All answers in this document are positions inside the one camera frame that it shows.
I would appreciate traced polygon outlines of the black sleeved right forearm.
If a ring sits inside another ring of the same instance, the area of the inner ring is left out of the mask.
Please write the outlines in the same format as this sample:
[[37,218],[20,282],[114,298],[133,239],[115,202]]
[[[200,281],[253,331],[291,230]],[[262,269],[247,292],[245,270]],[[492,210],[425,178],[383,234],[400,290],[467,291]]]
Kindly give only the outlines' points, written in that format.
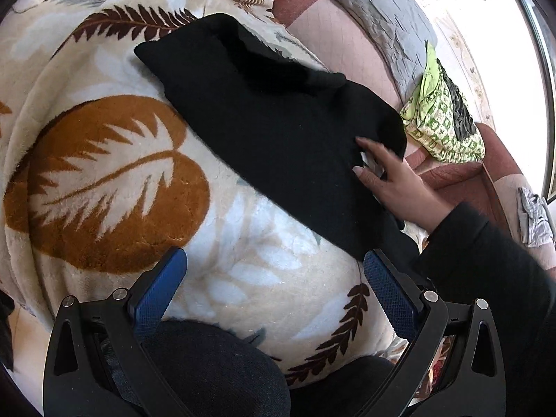
[[499,335],[509,416],[555,413],[555,282],[524,248],[465,203],[416,262],[450,302],[485,299]]

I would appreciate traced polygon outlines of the person's right hand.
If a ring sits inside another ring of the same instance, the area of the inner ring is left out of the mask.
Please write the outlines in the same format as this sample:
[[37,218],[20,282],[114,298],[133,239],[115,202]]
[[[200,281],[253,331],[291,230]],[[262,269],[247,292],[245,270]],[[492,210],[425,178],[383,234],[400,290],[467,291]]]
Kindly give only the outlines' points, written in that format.
[[454,207],[423,183],[405,160],[381,143],[361,137],[355,140],[384,169],[386,179],[368,167],[355,166],[353,172],[397,219],[412,222],[430,234],[450,215]]

